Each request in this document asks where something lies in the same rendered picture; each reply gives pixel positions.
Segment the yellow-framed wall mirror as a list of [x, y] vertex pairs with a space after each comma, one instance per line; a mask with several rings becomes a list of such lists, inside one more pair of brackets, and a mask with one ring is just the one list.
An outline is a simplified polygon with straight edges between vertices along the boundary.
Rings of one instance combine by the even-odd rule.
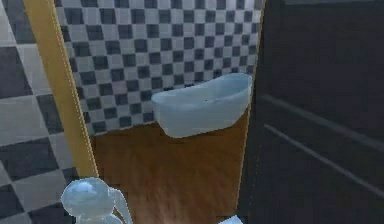
[[[92, 148], [93, 141], [88, 135], [81, 103], [75, 87], [72, 68], [68, 59], [64, 38], [56, 13], [56, 0], [22, 0], [31, 30], [42, 57], [43, 68], [52, 88], [59, 118], [69, 141], [76, 171], [81, 178], [98, 178], [99, 169]], [[188, 112], [195, 106], [205, 86], [198, 84], [190, 88], [161, 91], [151, 97], [154, 105], [154, 119], [168, 138], [174, 141], [191, 139], [198, 141], [210, 133], [205, 129], [178, 129], [173, 111]]]

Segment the white toilet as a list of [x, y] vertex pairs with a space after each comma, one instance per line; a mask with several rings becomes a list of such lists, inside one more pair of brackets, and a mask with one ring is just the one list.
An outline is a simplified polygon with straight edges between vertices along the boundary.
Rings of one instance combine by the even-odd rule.
[[60, 201], [75, 224], [134, 224], [124, 194], [100, 178], [72, 181]]

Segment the white bathtub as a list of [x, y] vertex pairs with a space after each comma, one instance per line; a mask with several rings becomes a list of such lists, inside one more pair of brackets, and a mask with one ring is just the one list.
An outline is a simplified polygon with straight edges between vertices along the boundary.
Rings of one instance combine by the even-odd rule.
[[166, 135], [184, 138], [234, 125], [250, 104], [253, 79], [230, 73], [153, 94], [154, 117]]

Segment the dark brown room door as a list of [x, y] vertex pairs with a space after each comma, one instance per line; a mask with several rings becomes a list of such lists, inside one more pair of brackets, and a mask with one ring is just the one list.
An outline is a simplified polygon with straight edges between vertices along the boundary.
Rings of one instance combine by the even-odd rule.
[[384, 224], [384, 0], [264, 0], [236, 214]]

